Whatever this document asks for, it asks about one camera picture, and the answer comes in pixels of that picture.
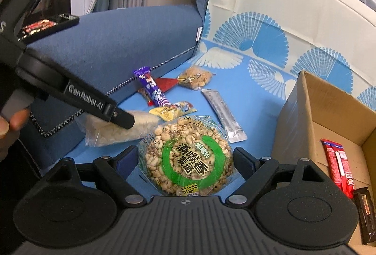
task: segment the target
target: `silver snack packet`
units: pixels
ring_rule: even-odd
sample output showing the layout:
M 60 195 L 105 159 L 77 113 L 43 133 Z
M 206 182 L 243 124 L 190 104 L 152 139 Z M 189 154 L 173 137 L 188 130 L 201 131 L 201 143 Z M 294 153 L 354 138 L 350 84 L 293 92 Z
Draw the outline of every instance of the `silver snack packet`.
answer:
M 211 107 L 221 121 L 223 129 L 226 131 L 229 142 L 236 143 L 238 141 L 246 140 L 246 133 L 236 121 L 234 115 L 232 115 L 229 107 L 223 101 L 219 92 L 217 90 L 211 89 L 202 89 L 201 92 L 205 96 L 206 100 L 210 103 Z

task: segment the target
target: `puffed cereal package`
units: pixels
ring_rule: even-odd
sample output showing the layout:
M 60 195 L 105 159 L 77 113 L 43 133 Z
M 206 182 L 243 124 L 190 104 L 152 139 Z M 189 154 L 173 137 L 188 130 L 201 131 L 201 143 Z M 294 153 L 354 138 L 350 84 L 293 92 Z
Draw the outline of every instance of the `puffed cereal package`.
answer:
M 138 145 L 142 172 L 164 195 L 208 196 L 235 180 L 232 149 L 210 116 L 184 116 L 156 127 Z

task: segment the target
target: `blue cushion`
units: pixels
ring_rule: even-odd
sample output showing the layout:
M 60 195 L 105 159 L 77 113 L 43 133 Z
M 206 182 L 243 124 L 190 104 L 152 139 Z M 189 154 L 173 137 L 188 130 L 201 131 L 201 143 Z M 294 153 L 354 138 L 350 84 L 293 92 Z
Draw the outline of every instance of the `blue cushion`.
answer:
M 153 76 L 161 77 L 189 59 L 201 26 L 197 9 L 189 5 L 118 9 L 82 16 L 77 26 L 31 46 L 104 93 L 125 82 L 111 94 L 121 102 L 140 87 L 133 79 L 135 69 L 155 67 Z M 49 97 L 46 102 L 35 100 L 31 111 L 41 128 L 49 131 L 77 110 Z M 29 121 L 20 139 L 43 170 L 83 137 L 71 123 L 44 138 Z

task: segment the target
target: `bolt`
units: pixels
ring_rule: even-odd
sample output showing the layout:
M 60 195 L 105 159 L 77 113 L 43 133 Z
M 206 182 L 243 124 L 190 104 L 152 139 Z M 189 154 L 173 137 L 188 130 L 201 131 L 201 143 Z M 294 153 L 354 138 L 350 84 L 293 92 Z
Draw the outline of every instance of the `bolt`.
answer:
M 229 196 L 229 201 L 232 204 L 244 204 L 245 202 L 247 202 L 247 197 L 241 194 L 233 194 L 232 196 Z
M 140 196 L 139 194 L 130 194 L 129 196 L 125 197 L 125 201 L 128 204 L 140 204 L 144 201 L 144 197 Z

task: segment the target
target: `transparent plastic bag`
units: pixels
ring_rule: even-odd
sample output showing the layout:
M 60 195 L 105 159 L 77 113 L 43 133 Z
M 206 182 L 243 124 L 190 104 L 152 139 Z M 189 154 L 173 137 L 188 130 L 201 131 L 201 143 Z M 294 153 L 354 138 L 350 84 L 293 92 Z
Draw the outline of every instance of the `transparent plastic bag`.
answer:
M 111 122 L 106 122 L 93 115 L 83 114 L 77 118 L 77 124 L 85 133 L 85 144 L 90 147 L 102 147 L 141 139 L 153 131 L 161 123 L 158 116 L 144 111 L 127 111 L 135 118 L 130 129 L 124 129 Z
M 138 164 L 165 195 L 207 196 L 232 182 L 232 149 L 210 116 L 184 116 L 159 125 L 138 145 Z
M 183 87 L 200 90 L 209 83 L 213 75 L 213 73 L 200 68 L 198 65 L 192 65 L 182 72 L 177 79 L 179 81 L 178 84 Z

